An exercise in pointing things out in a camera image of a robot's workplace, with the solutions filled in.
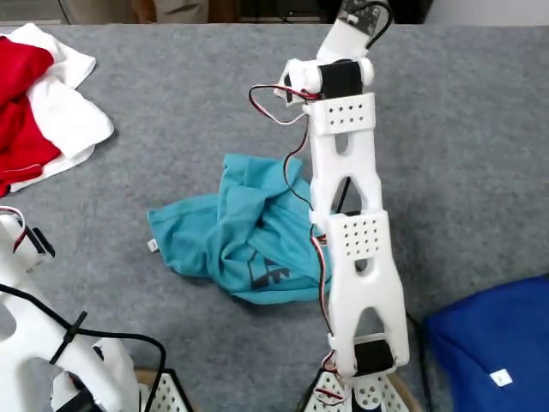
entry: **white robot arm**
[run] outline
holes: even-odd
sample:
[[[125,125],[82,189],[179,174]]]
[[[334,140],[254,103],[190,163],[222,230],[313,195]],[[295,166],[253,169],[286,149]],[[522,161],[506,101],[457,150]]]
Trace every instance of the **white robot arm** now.
[[[389,19],[374,35],[382,9],[389,12]],[[306,103],[313,169],[310,218],[326,235],[332,267],[328,338],[333,367],[317,377],[303,411],[336,406],[346,411],[374,410],[382,397],[366,395],[365,388],[377,393],[378,383],[409,361],[404,296],[376,171],[374,93],[364,92],[374,77],[366,54],[391,19],[383,2],[344,1],[317,58],[290,60],[278,83],[319,98],[305,102],[295,93],[274,91],[287,106]],[[335,140],[343,135],[348,138],[347,150],[338,154]],[[361,208],[352,214],[333,214],[338,185],[349,178],[359,192]],[[368,308],[376,311],[384,333],[355,336],[360,316]],[[337,382],[337,394],[323,393],[330,379]]]

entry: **clothing tag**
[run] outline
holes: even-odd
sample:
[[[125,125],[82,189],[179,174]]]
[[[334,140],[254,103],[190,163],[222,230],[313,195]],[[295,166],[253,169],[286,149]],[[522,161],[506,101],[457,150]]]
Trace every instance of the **clothing tag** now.
[[[509,372],[507,372],[507,369],[500,369],[497,372],[490,373],[490,378],[492,378],[500,388],[513,383],[513,379],[509,375]]]
[[[156,243],[156,239],[151,239],[149,242],[147,242],[147,246],[151,253],[155,253],[156,251],[158,251],[158,243]]]

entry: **white bracket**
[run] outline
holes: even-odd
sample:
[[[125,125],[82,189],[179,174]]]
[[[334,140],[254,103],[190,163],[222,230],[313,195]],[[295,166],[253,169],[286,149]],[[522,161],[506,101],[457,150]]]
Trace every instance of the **white bracket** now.
[[[409,408],[388,379],[386,374],[369,375],[353,378],[353,394],[345,393],[339,379],[330,372],[321,373],[311,397],[307,401],[304,412],[353,412],[353,398],[364,411],[376,412],[408,412]],[[317,392],[328,390],[343,397],[343,401],[335,402],[334,398]]]

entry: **cut-out hole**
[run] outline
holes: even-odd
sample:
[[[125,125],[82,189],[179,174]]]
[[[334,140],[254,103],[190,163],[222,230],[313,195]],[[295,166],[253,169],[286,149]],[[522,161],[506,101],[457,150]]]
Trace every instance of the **cut-out hole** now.
[[[354,268],[359,276],[365,276],[365,269],[368,267],[368,259],[358,259],[354,261]]]
[[[360,313],[355,336],[366,336],[374,333],[384,333],[383,322],[377,314],[376,309],[368,307]],[[373,394],[375,391],[374,386],[372,386],[370,392]]]
[[[349,136],[347,133],[339,133],[334,136],[335,151],[338,155],[344,156],[349,145]]]
[[[7,339],[15,333],[17,323],[15,318],[11,316],[8,308],[0,304],[0,341]]]

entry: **gray carpet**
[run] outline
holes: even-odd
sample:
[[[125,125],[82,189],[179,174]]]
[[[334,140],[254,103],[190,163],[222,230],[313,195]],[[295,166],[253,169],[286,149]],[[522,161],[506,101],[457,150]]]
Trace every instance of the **gray carpet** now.
[[[216,191],[227,152],[281,157],[296,145],[300,127],[251,110],[247,90],[289,58],[313,58],[327,28],[47,30],[98,58],[81,92],[118,133],[89,162],[4,199],[57,247],[36,282],[67,318],[86,309],[88,327],[159,338],[204,411],[293,410],[327,351],[317,304],[249,306],[173,274],[148,252],[145,214]],[[549,269],[547,50],[545,27],[395,27],[371,52],[377,166],[416,317]],[[129,348],[155,365],[150,348]],[[421,398],[413,350],[401,374]],[[442,373],[430,374],[437,411],[450,411]]]

